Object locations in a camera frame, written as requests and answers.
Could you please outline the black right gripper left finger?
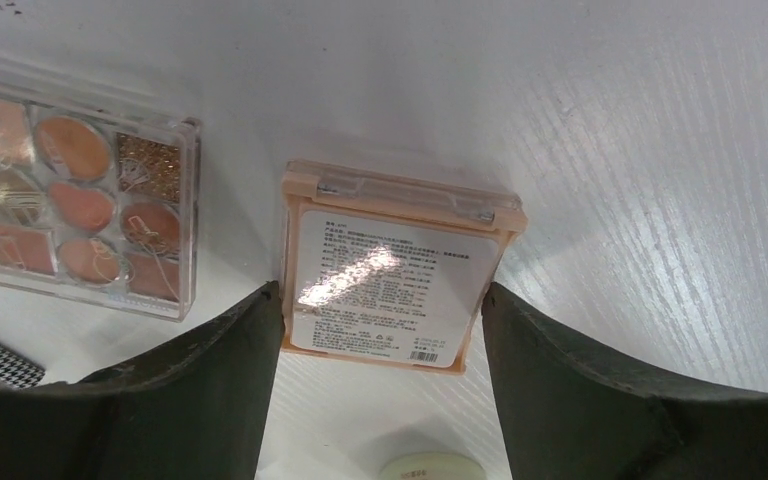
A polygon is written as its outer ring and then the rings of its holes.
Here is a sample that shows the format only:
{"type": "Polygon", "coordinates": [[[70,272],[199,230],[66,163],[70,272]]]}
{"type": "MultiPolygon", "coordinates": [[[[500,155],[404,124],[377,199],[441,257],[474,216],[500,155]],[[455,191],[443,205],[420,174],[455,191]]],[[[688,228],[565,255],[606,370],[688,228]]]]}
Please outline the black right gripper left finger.
{"type": "Polygon", "coordinates": [[[0,389],[0,479],[251,479],[284,337],[276,282],[73,383],[0,389]]]}

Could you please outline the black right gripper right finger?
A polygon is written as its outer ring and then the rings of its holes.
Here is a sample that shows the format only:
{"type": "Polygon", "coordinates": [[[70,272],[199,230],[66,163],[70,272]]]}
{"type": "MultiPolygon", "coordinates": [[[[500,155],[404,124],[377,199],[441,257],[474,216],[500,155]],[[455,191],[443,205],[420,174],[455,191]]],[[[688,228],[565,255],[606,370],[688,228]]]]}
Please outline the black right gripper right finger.
{"type": "Polygon", "coordinates": [[[481,313],[514,478],[768,479],[768,393],[633,358],[498,283],[481,313]]]}

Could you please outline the peach blush compact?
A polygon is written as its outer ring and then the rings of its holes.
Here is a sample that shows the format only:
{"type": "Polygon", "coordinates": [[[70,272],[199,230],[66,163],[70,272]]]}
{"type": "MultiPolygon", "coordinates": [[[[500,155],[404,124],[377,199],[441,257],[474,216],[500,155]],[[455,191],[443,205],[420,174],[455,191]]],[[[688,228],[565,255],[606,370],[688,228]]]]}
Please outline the peach blush compact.
{"type": "Polygon", "coordinates": [[[460,374],[480,306],[525,230],[520,198],[290,161],[285,351],[460,374]]]}

